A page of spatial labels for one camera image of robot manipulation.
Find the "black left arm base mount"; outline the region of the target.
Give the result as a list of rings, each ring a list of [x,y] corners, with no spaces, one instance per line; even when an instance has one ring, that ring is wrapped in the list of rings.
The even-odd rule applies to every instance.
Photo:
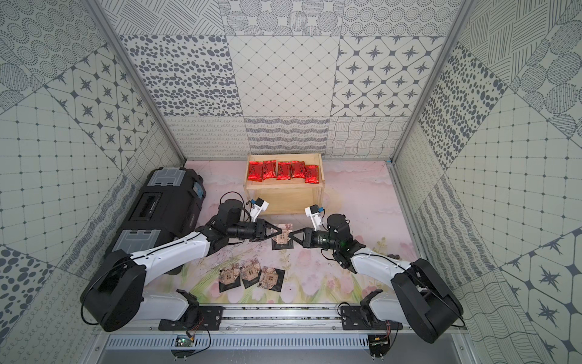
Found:
[[[190,292],[178,289],[176,293],[178,298],[186,300],[187,307],[176,320],[162,319],[159,323],[159,331],[219,330],[224,314],[223,306],[201,306],[197,297]]]

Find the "black plastic toolbox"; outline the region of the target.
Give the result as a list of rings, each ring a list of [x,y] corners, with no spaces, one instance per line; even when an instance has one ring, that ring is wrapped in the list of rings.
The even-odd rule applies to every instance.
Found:
[[[203,183],[203,177],[191,168],[150,172],[105,255],[148,250],[194,231],[206,198]]]

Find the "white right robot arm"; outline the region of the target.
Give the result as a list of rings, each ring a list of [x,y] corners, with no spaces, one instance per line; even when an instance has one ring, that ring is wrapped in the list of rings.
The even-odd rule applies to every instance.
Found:
[[[305,227],[290,232],[289,238],[306,249],[330,250],[342,268],[391,286],[395,300],[375,290],[360,301],[360,316],[370,328],[398,322],[433,344],[462,318],[461,303],[430,262],[406,262],[374,252],[354,238],[345,215],[330,215],[327,227]]]

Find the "light wooden shelf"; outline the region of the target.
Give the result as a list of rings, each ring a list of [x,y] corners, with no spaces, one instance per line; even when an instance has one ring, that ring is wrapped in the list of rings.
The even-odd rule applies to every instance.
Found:
[[[248,164],[250,162],[305,162],[306,165],[318,166],[318,184],[308,184],[304,179],[277,180],[276,178],[256,182],[248,180]],[[269,203],[265,215],[304,215],[305,208],[323,206],[325,177],[321,153],[252,155],[247,156],[243,189],[247,200],[261,198]]]

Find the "brown patterned tea bag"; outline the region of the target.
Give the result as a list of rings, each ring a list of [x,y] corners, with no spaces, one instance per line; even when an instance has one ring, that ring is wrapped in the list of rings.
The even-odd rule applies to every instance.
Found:
[[[219,271],[218,286],[219,292],[223,293],[241,285],[240,266],[237,264],[223,268]]]
[[[259,283],[261,273],[262,267],[256,258],[244,261],[240,267],[240,277],[244,288],[247,289]]]
[[[281,234],[271,240],[272,250],[291,250],[294,248],[294,242],[289,238],[289,233],[293,230],[292,224],[277,224],[282,230]]]
[[[265,290],[281,292],[284,276],[283,269],[262,266],[258,286]]]

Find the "red tea bag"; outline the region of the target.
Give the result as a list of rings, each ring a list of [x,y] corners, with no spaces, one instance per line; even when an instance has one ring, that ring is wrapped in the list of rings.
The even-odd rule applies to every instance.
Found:
[[[305,165],[305,183],[319,184],[320,183],[320,168],[318,165]]]
[[[268,160],[262,162],[262,179],[268,180],[277,177],[277,161]]]
[[[263,162],[250,161],[248,164],[247,180],[263,182]]]
[[[277,180],[290,180],[292,178],[292,162],[277,163]]]
[[[306,164],[303,161],[293,161],[291,162],[291,177],[292,179],[305,179],[306,178]]]

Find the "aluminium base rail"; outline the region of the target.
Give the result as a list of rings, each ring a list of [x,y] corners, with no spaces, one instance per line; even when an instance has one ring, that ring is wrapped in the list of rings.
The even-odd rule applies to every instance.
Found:
[[[224,308],[218,331],[162,332],[153,323],[142,322],[109,335],[105,348],[168,350],[178,357],[204,350],[385,350],[413,332],[407,325],[402,330],[344,331],[337,307],[230,306]],[[192,338],[192,347],[175,347],[179,335]]]

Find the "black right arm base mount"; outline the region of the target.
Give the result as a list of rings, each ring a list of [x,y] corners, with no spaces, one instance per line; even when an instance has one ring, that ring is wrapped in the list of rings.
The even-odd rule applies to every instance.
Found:
[[[336,308],[336,311],[342,320],[343,330],[383,330],[387,327],[402,330],[403,324],[401,322],[394,322],[391,320],[380,321],[373,314],[370,307],[371,300],[382,292],[382,290],[378,289],[372,291],[362,299],[359,306],[352,306],[346,302],[340,303]]]

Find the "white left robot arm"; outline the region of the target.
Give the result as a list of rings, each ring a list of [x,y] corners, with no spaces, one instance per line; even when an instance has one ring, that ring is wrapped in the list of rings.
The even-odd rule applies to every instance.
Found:
[[[93,324],[114,332],[131,321],[158,320],[173,329],[201,327],[197,298],[185,290],[149,294],[145,287],[169,271],[217,253],[224,247],[261,242],[281,235],[281,228],[260,213],[268,203],[258,200],[251,211],[243,202],[229,199],[206,224],[188,235],[149,250],[109,254],[80,295],[80,314],[90,314]]]

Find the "green circuit board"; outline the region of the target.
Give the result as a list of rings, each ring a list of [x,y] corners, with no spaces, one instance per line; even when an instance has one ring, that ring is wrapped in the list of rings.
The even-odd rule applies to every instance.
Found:
[[[183,335],[179,335],[174,343],[175,347],[192,347],[192,345],[193,345],[192,338]]]

